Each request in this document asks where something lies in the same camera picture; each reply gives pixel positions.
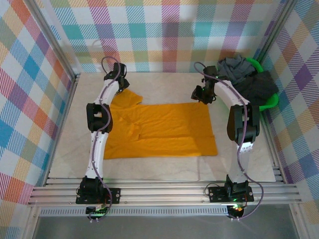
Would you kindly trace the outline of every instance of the black mounting plate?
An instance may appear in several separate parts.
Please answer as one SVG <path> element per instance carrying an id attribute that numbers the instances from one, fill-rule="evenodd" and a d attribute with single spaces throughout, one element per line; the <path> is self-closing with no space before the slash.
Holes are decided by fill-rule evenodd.
<path id="1" fill-rule="evenodd" d="M 237 195 L 229 198 L 224 187 L 209 187 L 208 188 L 209 201 L 211 203 L 245 203 L 246 198 L 244 195 Z M 251 187 L 248 187 L 248 192 L 246 193 L 247 202 L 254 201 L 254 195 Z"/>
<path id="2" fill-rule="evenodd" d="M 120 188 L 110 188 L 110 191 L 112 193 L 112 204 L 119 204 L 120 198 L 121 198 L 121 189 Z M 103 195 L 106 195 L 107 197 L 107 204 L 110 204 L 110 197 L 109 192 L 106 188 L 103 188 Z M 94 198 L 94 197 L 87 197 L 87 199 L 83 199 L 79 195 L 77 196 L 75 200 L 76 204 L 100 204 L 103 203 L 100 199 Z"/>

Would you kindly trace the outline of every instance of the metal floor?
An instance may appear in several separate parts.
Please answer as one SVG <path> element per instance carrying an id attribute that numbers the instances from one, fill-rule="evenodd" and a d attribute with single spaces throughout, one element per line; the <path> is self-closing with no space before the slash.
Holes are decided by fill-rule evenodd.
<path id="1" fill-rule="evenodd" d="M 261 205 L 250 217 L 39 217 L 33 239 L 298 239 L 289 205 Z"/>

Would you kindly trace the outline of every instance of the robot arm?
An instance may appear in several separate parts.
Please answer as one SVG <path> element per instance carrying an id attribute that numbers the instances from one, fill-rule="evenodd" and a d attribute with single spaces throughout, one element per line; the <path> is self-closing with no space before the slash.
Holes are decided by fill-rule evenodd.
<path id="1" fill-rule="evenodd" d="M 97 99 L 86 106 L 88 128 L 91 131 L 91 148 L 85 177 L 77 192 L 77 204 L 105 204 L 111 199 L 112 203 L 119 202 L 120 189 L 108 191 L 108 188 L 103 187 L 101 182 L 103 180 L 105 144 L 113 127 L 109 105 L 115 94 L 120 93 L 130 85 L 125 79 L 124 69 L 126 66 L 121 63 L 119 65 L 118 63 L 114 64 L 113 71 L 104 77 L 104 84 Z"/>
<path id="2" fill-rule="evenodd" d="M 191 98 L 194 100 L 199 100 L 204 104 L 212 103 L 216 100 L 216 96 L 221 98 L 221 100 L 230 110 L 227 124 L 227 134 L 229 139 L 236 143 L 235 146 L 237 151 L 240 147 L 240 141 L 244 134 L 243 103 L 245 104 L 248 112 L 244 143 L 241 146 L 240 151 L 237 152 L 237 155 L 232 157 L 231 168 L 226 177 L 226 183 L 224 186 L 225 190 L 223 192 L 216 193 L 221 194 L 221 197 L 217 197 L 217 202 L 231 202 L 234 200 L 241 201 L 243 196 L 246 196 L 248 201 L 253 201 L 253 197 L 251 197 L 252 194 L 249 194 L 251 192 L 251 188 L 248 186 L 248 180 L 245 174 L 247 174 L 249 156 L 253 147 L 253 143 L 260 131 L 259 107 L 252 106 L 248 100 L 244 99 L 234 89 L 230 81 L 227 81 L 225 77 L 218 76 L 217 70 L 214 66 L 205 67 L 203 72 L 205 75 L 218 78 L 223 82 L 205 76 L 205 78 L 202 79 L 202 82 L 205 82 L 205 86 L 197 86 L 193 91 Z M 242 168 L 240 168 L 238 165 L 238 158 L 240 158 L 240 164 Z"/>
<path id="3" fill-rule="evenodd" d="M 109 119 L 107 112 L 101 107 L 99 102 L 101 94 L 103 93 L 105 88 L 106 88 L 106 91 L 103 94 L 102 103 L 108 108 L 110 112 L 109 105 L 111 104 L 116 92 L 119 91 L 119 82 L 117 81 L 112 82 L 111 79 L 105 80 L 103 88 L 99 96 L 97 97 L 97 99 L 94 101 L 94 103 L 88 104 L 86 107 L 87 118 L 88 118 L 88 128 L 91 131 L 90 160 L 89 160 L 88 168 L 85 173 L 85 176 L 87 176 L 88 178 L 96 178 L 96 172 L 94 171 L 94 168 L 92 165 L 92 153 L 94 154 L 96 169 L 98 170 L 98 173 L 100 174 L 101 178 L 103 178 L 104 148 L 105 148 L 106 140 L 108 139 L 108 136 L 109 136 L 109 132 L 112 130 L 112 126 L 113 126 L 113 121 L 111 116 L 111 121 L 109 126 L 105 130 L 98 132 L 98 135 L 97 135 L 98 140 L 96 142 L 95 148 L 93 148 L 93 142 L 96 137 L 97 130 L 101 128 L 103 125 L 105 125 Z"/>

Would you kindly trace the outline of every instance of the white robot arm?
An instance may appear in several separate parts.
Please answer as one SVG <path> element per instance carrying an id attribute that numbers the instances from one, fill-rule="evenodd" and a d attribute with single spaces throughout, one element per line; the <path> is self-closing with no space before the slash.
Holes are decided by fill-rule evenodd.
<path id="1" fill-rule="evenodd" d="M 210 187 L 211 202 L 253 201 L 251 188 L 248 186 L 247 175 L 249 155 L 256 137 L 259 135 L 259 107 L 252 106 L 227 81 L 227 78 L 217 75 L 214 66 L 203 69 L 205 86 L 197 86 L 191 98 L 204 104 L 212 103 L 219 96 L 230 109 L 227 124 L 227 134 L 237 146 L 237 155 L 232 157 L 231 169 L 226 176 L 223 189 Z"/>
<path id="2" fill-rule="evenodd" d="M 116 92 L 119 91 L 119 82 L 114 81 L 112 82 L 112 80 L 105 80 L 104 81 L 104 85 L 103 88 L 99 94 L 99 96 L 97 97 L 97 99 L 94 101 L 93 104 L 88 104 L 88 107 L 91 107 L 92 105 L 96 105 L 96 106 L 100 106 L 100 102 L 99 99 L 101 97 L 102 92 L 104 91 L 104 89 L 106 88 L 105 93 L 103 94 L 103 99 L 102 99 L 102 103 L 106 104 L 107 106 L 109 106 L 113 100 L 113 97 L 115 96 Z M 103 113 L 106 114 L 106 112 L 99 112 L 96 116 L 100 117 L 101 119 L 103 118 L 102 115 Z M 98 140 L 96 142 L 96 146 L 94 148 L 94 152 L 93 152 L 93 143 L 94 143 L 94 139 L 96 137 L 96 134 L 98 134 Z M 91 131 L 91 149 L 90 149 L 90 160 L 89 160 L 89 165 L 88 168 L 86 170 L 85 176 L 87 176 L 88 178 L 96 178 L 96 172 L 94 171 L 93 165 L 92 165 L 92 154 L 94 154 L 94 160 L 95 160 L 95 165 L 96 165 L 96 169 L 99 173 L 99 175 L 101 176 L 101 178 L 103 178 L 103 157 L 104 157 L 104 148 L 105 148 L 105 144 L 106 144 L 106 140 L 108 139 L 109 133 L 108 132 L 98 132 L 95 131 Z"/>

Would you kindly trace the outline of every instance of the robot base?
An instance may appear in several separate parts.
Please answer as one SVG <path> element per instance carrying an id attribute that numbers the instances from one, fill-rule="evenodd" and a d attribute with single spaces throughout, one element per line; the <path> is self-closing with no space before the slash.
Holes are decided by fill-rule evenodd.
<path id="1" fill-rule="evenodd" d="M 228 197 L 227 191 L 224 187 L 209 187 L 208 188 L 209 201 L 211 203 L 245 203 L 253 202 L 254 195 L 251 187 L 248 187 L 246 193 Z"/>
<path id="2" fill-rule="evenodd" d="M 112 204 L 119 204 L 121 198 L 120 188 L 110 188 L 112 193 Z M 109 192 L 103 187 L 102 183 L 96 178 L 82 178 L 80 187 L 78 188 L 76 204 L 109 204 L 111 198 Z"/>

